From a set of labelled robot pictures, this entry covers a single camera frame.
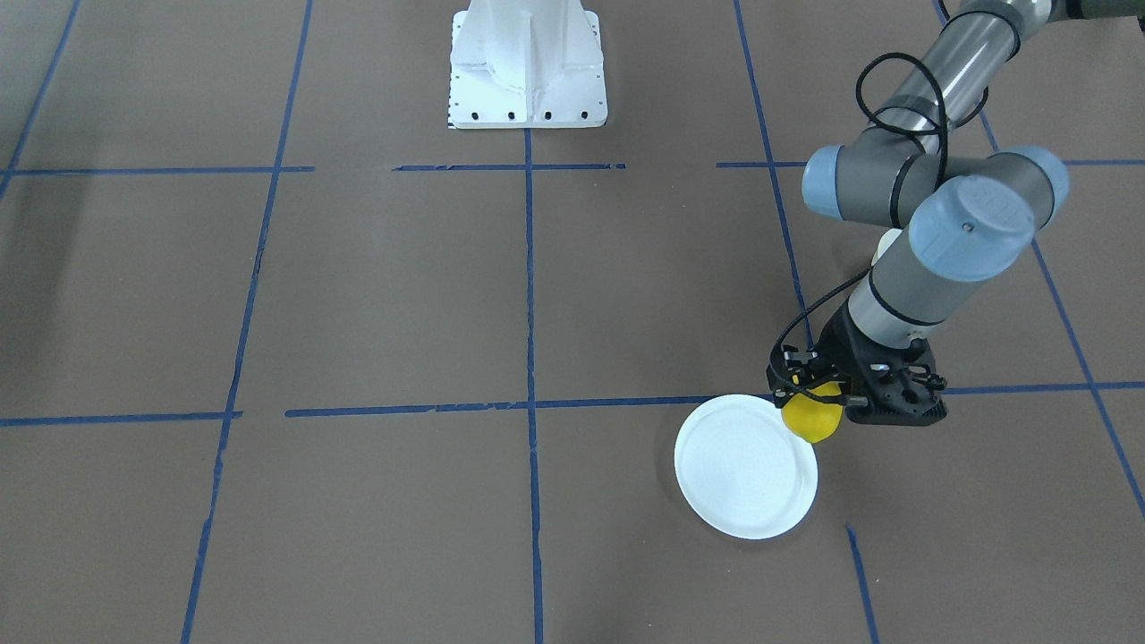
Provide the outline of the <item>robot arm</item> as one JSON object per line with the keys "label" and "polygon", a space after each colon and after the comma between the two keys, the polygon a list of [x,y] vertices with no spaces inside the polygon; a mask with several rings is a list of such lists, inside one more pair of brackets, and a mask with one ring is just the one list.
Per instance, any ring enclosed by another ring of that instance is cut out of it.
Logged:
{"label": "robot arm", "polygon": [[854,143],[815,151],[802,176],[806,209],[879,225],[895,239],[835,289],[844,301],[818,341],[777,339],[768,383],[777,407],[810,401],[856,421],[941,419],[947,379],[929,338],[986,282],[1009,269],[1069,194],[1047,149],[953,158],[953,131],[973,121],[1006,61],[1051,23],[1142,17],[1142,1],[964,1],[922,57],[889,53],[911,72],[882,107],[855,86],[867,127]]}

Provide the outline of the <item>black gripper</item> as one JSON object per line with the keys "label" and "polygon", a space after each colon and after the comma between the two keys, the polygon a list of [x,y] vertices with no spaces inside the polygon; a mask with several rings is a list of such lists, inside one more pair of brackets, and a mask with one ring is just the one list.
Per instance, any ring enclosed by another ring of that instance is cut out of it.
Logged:
{"label": "black gripper", "polygon": [[769,347],[768,386],[777,406],[810,401],[845,409],[866,408],[867,396],[853,391],[853,379],[847,375],[854,366],[856,345],[872,341],[907,348],[913,341],[913,319],[903,311],[883,298],[850,298],[822,327],[818,341],[806,348],[789,345],[785,339],[796,327],[826,303],[821,298],[802,311]]}

